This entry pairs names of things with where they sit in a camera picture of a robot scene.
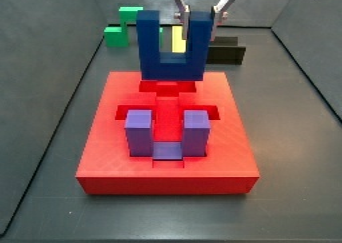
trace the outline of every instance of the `green block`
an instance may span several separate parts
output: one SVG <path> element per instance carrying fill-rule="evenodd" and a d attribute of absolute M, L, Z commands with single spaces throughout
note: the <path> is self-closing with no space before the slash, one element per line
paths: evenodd
<path fill-rule="evenodd" d="M 127 22 L 136 21 L 138 11 L 143 10 L 143 7 L 120 7 L 119 16 L 120 16 L 120 25 L 127 24 Z"/>
<path fill-rule="evenodd" d="M 159 28 L 159 47 L 163 46 L 163 32 L 164 32 L 164 29 L 163 27 Z"/>
<path fill-rule="evenodd" d="M 122 27 L 107 27 L 104 29 L 104 40 L 107 47 L 127 47 L 128 34 Z"/>

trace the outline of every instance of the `blue block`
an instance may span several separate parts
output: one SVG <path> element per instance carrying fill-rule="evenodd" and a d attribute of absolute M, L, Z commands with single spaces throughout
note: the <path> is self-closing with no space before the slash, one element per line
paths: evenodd
<path fill-rule="evenodd" d="M 203 80 L 212 19 L 210 13 L 191 12 L 186 53 L 159 51 L 159 11 L 139 11 L 136 32 L 142 78 L 144 80 Z"/>

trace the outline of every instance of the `purple block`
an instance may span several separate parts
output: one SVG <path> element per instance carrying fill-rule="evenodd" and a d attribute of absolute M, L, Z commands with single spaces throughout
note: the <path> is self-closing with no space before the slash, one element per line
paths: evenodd
<path fill-rule="evenodd" d="M 155 142 L 154 144 L 154 160 L 175 160 L 183 159 L 180 142 Z"/>
<path fill-rule="evenodd" d="M 152 111 L 130 110 L 126 118 L 126 138 L 132 157 L 152 156 Z"/>
<path fill-rule="evenodd" d="M 207 111 L 184 111 L 182 154 L 184 157 L 204 157 L 210 134 Z"/>

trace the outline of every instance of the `toy blocks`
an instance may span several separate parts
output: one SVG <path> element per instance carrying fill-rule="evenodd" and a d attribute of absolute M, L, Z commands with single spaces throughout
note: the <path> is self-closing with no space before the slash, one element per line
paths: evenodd
<path fill-rule="evenodd" d="M 154 160 L 154 156 L 130 155 L 124 129 L 128 111 L 122 107 L 152 110 L 155 121 L 156 92 L 142 87 L 139 72 L 110 73 L 76 172 L 88 194 L 240 194 L 251 190 L 259 171 L 226 75 L 206 73 L 203 81 L 194 84 L 179 84 L 184 90 L 178 97 L 179 121 L 182 126 L 186 110 L 207 112 L 206 156 Z"/>
<path fill-rule="evenodd" d="M 132 157 L 152 155 L 152 111 L 130 110 L 126 118 L 126 137 Z"/>
<path fill-rule="evenodd" d="M 138 11 L 142 74 L 108 76 L 76 173 L 88 194 L 251 190 L 259 171 L 226 75 L 204 74 L 211 27 L 192 12 L 186 52 L 163 53 L 159 12 Z"/>
<path fill-rule="evenodd" d="M 172 52 L 186 52 L 182 26 L 172 26 Z M 216 37 L 208 46 L 207 64 L 242 65 L 246 47 L 238 45 L 238 37 Z"/>
<path fill-rule="evenodd" d="M 159 11 L 139 11 L 136 32 L 143 80 L 203 80 L 212 28 L 210 13 L 191 12 L 186 53 L 159 51 Z"/>
<path fill-rule="evenodd" d="M 182 26 L 172 26 L 172 52 L 184 53 L 187 50 L 187 41 L 182 39 Z"/>
<path fill-rule="evenodd" d="M 155 142 L 154 160 L 182 161 L 183 156 L 180 142 Z"/>
<path fill-rule="evenodd" d="M 104 40 L 107 47 L 127 47 L 128 42 L 128 27 L 127 23 L 136 21 L 138 11 L 143 10 L 143 7 L 120 7 L 119 17 L 120 26 L 108 26 L 104 29 Z M 159 28 L 159 43 L 163 45 L 163 28 Z"/>
<path fill-rule="evenodd" d="M 204 157 L 210 133 L 207 111 L 184 111 L 182 136 L 182 154 L 188 157 Z"/>

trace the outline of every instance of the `gray wall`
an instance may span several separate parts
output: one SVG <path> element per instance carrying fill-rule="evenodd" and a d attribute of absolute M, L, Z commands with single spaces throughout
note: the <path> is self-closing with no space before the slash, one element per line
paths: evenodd
<path fill-rule="evenodd" d="M 143 6 L 160 10 L 160 22 L 175 23 L 172 14 L 176 11 L 174 0 L 96 0 L 108 23 L 118 23 L 120 6 Z M 186 0 L 194 10 L 210 11 L 219 0 Z M 289 0 L 236 0 L 230 10 L 230 19 L 224 23 L 234 26 L 271 27 Z"/>
<path fill-rule="evenodd" d="M 0 234 L 106 25 L 93 0 L 0 0 Z"/>
<path fill-rule="evenodd" d="M 273 30 L 342 118 L 342 0 L 291 0 Z"/>

